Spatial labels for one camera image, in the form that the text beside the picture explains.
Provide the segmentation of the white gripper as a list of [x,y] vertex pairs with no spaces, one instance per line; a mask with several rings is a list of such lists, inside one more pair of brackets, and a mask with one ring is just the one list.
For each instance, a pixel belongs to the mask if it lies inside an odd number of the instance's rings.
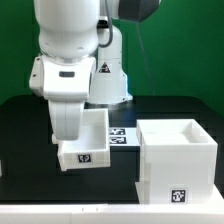
[[48,101],[48,107],[56,139],[77,140],[80,135],[84,103]]

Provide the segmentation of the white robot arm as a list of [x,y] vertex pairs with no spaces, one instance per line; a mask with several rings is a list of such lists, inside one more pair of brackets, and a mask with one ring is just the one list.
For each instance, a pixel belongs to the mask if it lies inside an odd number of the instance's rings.
[[34,0],[41,55],[29,86],[48,101],[56,139],[79,138],[85,104],[132,100],[114,19],[142,22],[161,0]]

